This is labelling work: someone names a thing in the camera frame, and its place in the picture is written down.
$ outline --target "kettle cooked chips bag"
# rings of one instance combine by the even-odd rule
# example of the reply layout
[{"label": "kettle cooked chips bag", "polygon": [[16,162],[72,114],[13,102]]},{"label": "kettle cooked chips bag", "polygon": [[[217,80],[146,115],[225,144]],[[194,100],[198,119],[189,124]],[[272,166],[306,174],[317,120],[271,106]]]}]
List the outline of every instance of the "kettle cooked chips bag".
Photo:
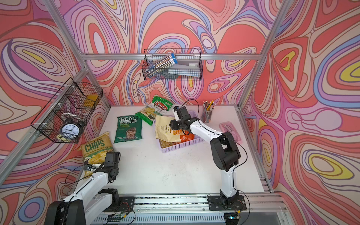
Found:
[{"label": "kettle cooked chips bag", "polygon": [[82,156],[84,157],[84,164],[101,164],[105,162],[107,152],[113,152],[109,132],[90,140],[89,142],[80,146]]},{"label": "kettle cooked chips bag", "polygon": [[164,115],[171,108],[172,103],[165,98],[154,96],[153,101],[140,110],[140,112],[135,113],[140,119],[144,120],[150,126],[153,124],[153,121],[156,119],[156,115]]}]

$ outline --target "psychedelic wall pattern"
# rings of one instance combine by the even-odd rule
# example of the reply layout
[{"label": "psychedelic wall pattern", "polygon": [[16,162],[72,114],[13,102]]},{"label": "psychedelic wall pattern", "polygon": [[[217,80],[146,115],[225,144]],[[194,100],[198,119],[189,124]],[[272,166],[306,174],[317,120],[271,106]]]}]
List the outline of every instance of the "psychedelic wall pattern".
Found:
[{"label": "psychedelic wall pattern", "polygon": [[296,224],[360,224],[359,31],[359,1],[296,0],[242,105]]},{"label": "psychedelic wall pattern", "polygon": [[[1,163],[80,66],[41,1],[1,1],[0,21]],[[97,135],[106,111],[100,102],[79,144],[37,139],[0,186],[1,225],[44,222],[49,204],[69,194],[72,186],[65,184],[65,177],[82,163],[76,149]],[[79,170],[68,182],[75,181]]]},{"label": "psychedelic wall pattern", "polygon": [[173,103],[196,99],[200,104],[236,104],[254,67],[254,60],[215,60],[213,72],[190,81],[144,81],[141,60],[90,60],[88,65],[111,105],[147,105],[155,95]]},{"label": "psychedelic wall pattern", "polygon": [[279,5],[278,0],[57,1],[83,53],[193,47],[204,53],[254,47],[259,53]]},{"label": "psychedelic wall pattern", "polygon": [[[202,53],[259,53],[280,1],[60,0],[58,8],[84,53],[143,53],[200,48]],[[205,60],[202,81],[144,81],[140,60],[92,60],[89,67],[112,105],[144,105],[154,95],[237,104],[254,65]]]}]

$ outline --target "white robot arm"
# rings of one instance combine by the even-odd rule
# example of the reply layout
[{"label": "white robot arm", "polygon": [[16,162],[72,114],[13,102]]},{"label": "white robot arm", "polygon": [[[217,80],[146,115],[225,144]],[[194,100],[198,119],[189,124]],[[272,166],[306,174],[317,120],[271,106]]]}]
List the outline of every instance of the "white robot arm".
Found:
[{"label": "white robot arm", "polygon": [[120,152],[108,152],[105,162],[86,182],[62,201],[53,202],[46,212],[44,225],[89,225],[106,208],[116,202],[113,195],[99,193],[119,173]]},{"label": "white robot arm", "polygon": [[186,130],[210,143],[214,163],[221,169],[221,203],[224,206],[232,205],[239,195],[234,187],[236,174],[233,175],[233,173],[240,158],[240,152],[232,134],[221,133],[208,127],[198,118],[191,117],[185,107],[174,107],[174,116],[175,120],[170,122],[172,130]]}]

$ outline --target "pink pencil case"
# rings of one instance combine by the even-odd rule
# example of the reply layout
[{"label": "pink pencil case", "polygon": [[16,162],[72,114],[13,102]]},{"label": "pink pencil case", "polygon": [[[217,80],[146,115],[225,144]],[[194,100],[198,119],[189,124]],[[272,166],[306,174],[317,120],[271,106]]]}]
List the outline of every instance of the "pink pencil case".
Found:
[{"label": "pink pencil case", "polygon": [[240,137],[239,133],[237,132],[233,123],[231,123],[230,121],[226,121],[226,122],[219,124],[219,127],[223,133],[227,132],[227,131],[230,132],[234,137],[234,141],[236,141],[239,144],[242,143],[241,137]]}]

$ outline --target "purple plastic basket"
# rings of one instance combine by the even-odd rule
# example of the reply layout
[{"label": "purple plastic basket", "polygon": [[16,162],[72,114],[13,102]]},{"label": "purple plastic basket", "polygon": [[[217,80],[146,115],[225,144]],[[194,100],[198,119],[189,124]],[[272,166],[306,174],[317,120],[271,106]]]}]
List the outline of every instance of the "purple plastic basket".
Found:
[{"label": "purple plastic basket", "polygon": [[[189,111],[189,114],[191,115],[191,117],[196,117],[195,111]],[[159,149],[161,149],[161,151],[163,153],[165,153],[165,152],[170,152],[172,150],[175,150],[175,149],[178,149],[178,148],[183,148],[183,147],[193,145],[193,144],[203,142],[203,141],[204,141],[204,139],[200,138],[198,135],[194,135],[194,139],[191,140],[191,141],[181,142],[180,144],[172,145],[172,146],[169,146],[169,147],[166,147],[166,148],[161,148],[159,140],[157,141],[157,144],[159,146]]]}]

